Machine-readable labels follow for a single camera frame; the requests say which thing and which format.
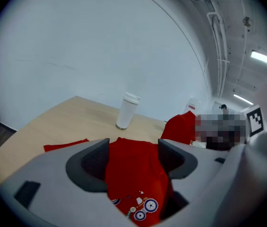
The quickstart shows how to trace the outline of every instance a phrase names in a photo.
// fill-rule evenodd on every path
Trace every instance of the wooden table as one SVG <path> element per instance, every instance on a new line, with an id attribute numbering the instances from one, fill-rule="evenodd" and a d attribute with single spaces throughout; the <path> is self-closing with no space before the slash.
<path id="1" fill-rule="evenodd" d="M 85 138 L 118 137 L 157 143 L 165 122 L 135 114 L 129 127 L 115 127 L 119 109 L 81 97 L 73 97 L 41 114 L 12 135 L 0 147 L 0 183 L 32 158 L 44 153 L 43 146 L 66 144 Z"/>

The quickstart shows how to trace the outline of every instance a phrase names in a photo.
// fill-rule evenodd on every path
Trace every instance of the white tumbler lid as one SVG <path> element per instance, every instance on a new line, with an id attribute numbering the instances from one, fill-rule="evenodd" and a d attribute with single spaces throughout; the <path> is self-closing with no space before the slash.
<path id="1" fill-rule="evenodd" d="M 133 104 L 139 104 L 141 98 L 139 96 L 135 96 L 131 93 L 126 92 L 125 96 L 124 96 L 124 100 L 133 103 Z"/>

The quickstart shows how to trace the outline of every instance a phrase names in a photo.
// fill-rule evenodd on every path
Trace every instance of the pipe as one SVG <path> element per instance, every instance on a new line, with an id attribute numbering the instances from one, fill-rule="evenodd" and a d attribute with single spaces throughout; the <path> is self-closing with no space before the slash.
<path id="1" fill-rule="evenodd" d="M 207 70 L 208 63 L 209 63 L 209 59 L 207 60 L 207 64 L 206 64 L 206 67 L 205 67 L 205 69 L 204 69 L 203 75 L 205 74 L 205 72 L 206 72 L 206 70 Z"/>
<path id="2" fill-rule="evenodd" d="M 243 12 L 243 17 L 246 17 L 246 11 L 245 11 L 245 6 L 243 5 L 243 0 L 241 0 L 241 6 L 242 6 L 242 12 Z M 242 54 L 242 60 L 241 60 L 241 68 L 239 70 L 238 78 L 236 80 L 235 85 L 237 86 L 237 82 L 239 81 L 239 78 L 241 78 L 241 70 L 242 70 L 242 65 L 245 59 L 245 54 L 246 54 L 246 47 L 247 47 L 247 27 L 245 27 L 245 41 L 244 41 L 244 46 L 243 46 L 243 54 Z"/>
<path id="3" fill-rule="evenodd" d="M 218 17 L 220 30 L 222 32 L 222 40 L 223 40 L 223 43 L 224 43 L 224 59 L 225 59 L 225 61 L 227 61 L 228 60 L 228 49 L 227 49 L 228 46 L 227 46 L 227 37 L 226 37 L 226 31 L 225 31 L 225 26 L 224 26 L 224 20 L 223 20 L 222 15 L 219 12 L 219 8 L 218 8 L 217 4 L 213 0 L 210 0 L 210 1 L 212 3 L 212 6 L 213 6 L 215 12 L 216 12 L 216 15 Z M 225 80 L 226 80 L 227 62 L 225 62 L 225 61 L 224 61 L 224 78 L 223 78 L 222 88 L 221 88 L 219 97 L 223 94 L 224 83 L 225 83 Z"/>
<path id="4" fill-rule="evenodd" d="M 226 63 L 230 63 L 229 61 L 226 61 L 226 60 L 222 60 L 222 59 L 218 59 L 219 61 L 224 61 Z"/>
<path id="5" fill-rule="evenodd" d="M 212 30 L 213 30 L 213 37 L 214 37 L 214 42 L 215 42 L 215 46 L 216 46 L 216 55 L 217 55 L 217 58 L 220 58 L 220 44 L 217 43 L 217 39 L 216 39 L 216 31 L 217 29 L 215 30 L 214 29 L 214 26 L 213 24 L 211 24 L 211 19 L 210 19 L 210 15 L 216 15 L 215 12 L 208 12 L 207 13 L 207 18 L 209 20 L 209 24 L 211 25 L 212 27 Z M 221 62 L 219 60 L 217 60 L 217 94 L 219 95 L 220 93 L 220 80 L 221 80 Z"/>
<path id="6" fill-rule="evenodd" d="M 221 58 L 222 57 L 222 51 L 221 51 L 221 46 L 220 46 L 220 37 L 219 37 L 219 33 L 218 33 L 218 30 L 217 30 L 217 25 L 216 23 L 213 24 L 213 28 L 214 30 L 216 31 L 215 34 L 216 34 L 216 40 L 217 40 L 217 45 L 218 45 L 218 58 Z M 221 80 L 222 79 L 222 73 L 223 73 L 223 67 L 222 67 L 222 62 L 220 62 L 220 66 L 219 66 L 219 79 Z M 219 83 L 219 88 L 218 88 L 218 93 L 220 94 L 221 92 L 221 82 Z"/>

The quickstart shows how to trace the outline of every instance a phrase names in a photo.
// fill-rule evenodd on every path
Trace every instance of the white bottle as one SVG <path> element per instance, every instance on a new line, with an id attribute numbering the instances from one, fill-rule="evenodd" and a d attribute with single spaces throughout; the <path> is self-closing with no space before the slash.
<path id="1" fill-rule="evenodd" d="M 125 130 L 128 128 L 140 100 L 140 97 L 126 92 L 126 95 L 123 98 L 118 119 L 116 121 L 116 127 L 119 130 Z"/>
<path id="2" fill-rule="evenodd" d="M 194 113 L 194 115 L 197 115 L 200 103 L 201 103 L 200 100 L 198 100 L 196 98 L 190 98 L 190 100 L 187 103 L 187 106 L 185 107 L 183 114 L 185 114 L 188 111 L 191 111 Z"/>

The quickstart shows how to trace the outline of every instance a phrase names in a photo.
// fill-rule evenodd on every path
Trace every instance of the red t-shirt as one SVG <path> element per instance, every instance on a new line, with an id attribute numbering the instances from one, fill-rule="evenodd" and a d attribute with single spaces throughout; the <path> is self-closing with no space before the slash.
<path id="1" fill-rule="evenodd" d="M 165 125 L 161 138 L 189 145 L 195 141 L 195 119 L 191 111 L 174 116 Z"/>
<path id="2" fill-rule="evenodd" d="M 160 222 L 169 180 L 157 144 L 118 138 L 109 145 L 105 181 L 108 197 L 135 224 L 146 227 Z"/>

